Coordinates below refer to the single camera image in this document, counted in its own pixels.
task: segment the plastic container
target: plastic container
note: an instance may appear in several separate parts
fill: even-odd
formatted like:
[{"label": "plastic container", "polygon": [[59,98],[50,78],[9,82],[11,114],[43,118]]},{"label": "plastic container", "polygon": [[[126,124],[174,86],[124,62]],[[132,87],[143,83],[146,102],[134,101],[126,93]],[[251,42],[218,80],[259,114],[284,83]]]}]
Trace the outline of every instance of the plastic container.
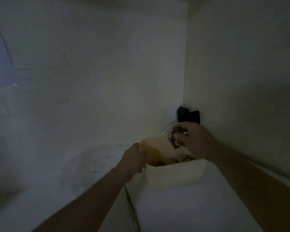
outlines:
[{"label": "plastic container", "polygon": [[187,148],[176,150],[165,135],[146,138],[140,144],[140,150],[147,151],[145,176],[147,184],[157,190],[180,187],[195,183],[203,176],[207,160],[197,159],[188,162],[154,167],[161,158],[174,158],[178,155],[193,156]]}]

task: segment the wall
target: wall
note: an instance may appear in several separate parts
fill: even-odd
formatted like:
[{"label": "wall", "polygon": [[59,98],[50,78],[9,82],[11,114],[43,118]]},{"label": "wall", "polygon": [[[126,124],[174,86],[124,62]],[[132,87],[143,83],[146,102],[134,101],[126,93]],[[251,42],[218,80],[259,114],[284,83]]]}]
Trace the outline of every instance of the wall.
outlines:
[{"label": "wall", "polygon": [[0,0],[19,77],[0,89],[0,191],[38,184],[86,146],[132,144],[175,119],[187,4],[149,1]]},{"label": "wall", "polygon": [[184,104],[217,139],[290,177],[290,0],[191,10]]}]

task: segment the white brick wall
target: white brick wall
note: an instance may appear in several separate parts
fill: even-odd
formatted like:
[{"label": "white brick wall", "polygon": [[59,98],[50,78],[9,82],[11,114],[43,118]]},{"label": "white brick wall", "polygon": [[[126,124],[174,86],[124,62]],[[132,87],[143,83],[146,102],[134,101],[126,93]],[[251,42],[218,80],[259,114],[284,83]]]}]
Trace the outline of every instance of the white brick wall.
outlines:
[{"label": "white brick wall", "polygon": [[187,5],[119,5],[0,0],[0,30],[19,77],[0,88],[4,184],[34,185],[86,145],[141,141],[175,119]]}]

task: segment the person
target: person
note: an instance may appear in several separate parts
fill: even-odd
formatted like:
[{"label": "person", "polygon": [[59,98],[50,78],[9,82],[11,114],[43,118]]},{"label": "person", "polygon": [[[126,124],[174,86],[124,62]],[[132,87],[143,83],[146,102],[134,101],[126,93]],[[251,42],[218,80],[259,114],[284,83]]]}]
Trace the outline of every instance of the person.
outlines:
[{"label": "person", "polygon": [[[189,122],[177,126],[188,133],[175,134],[175,138],[218,167],[263,231],[290,231],[288,186],[218,142],[203,126]],[[98,231],[124,184],[142,171],[146,156],[139,151],[139,143],[133,144],[115,168],[34,231]]]}]

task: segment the forearm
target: forearm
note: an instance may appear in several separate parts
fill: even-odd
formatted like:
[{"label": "forearm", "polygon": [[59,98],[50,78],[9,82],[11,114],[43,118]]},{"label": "forearm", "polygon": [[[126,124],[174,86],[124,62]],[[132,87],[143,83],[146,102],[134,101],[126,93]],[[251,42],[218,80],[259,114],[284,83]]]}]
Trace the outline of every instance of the forearm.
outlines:
[{"label": "forearm", "polygon": [[115,167],[34,231],[98,231],[126,181],[125,173]]},{"label": "forearm", "polygon": [[290,188],[220,145],[211,160],[264,231],[290,231]]}]

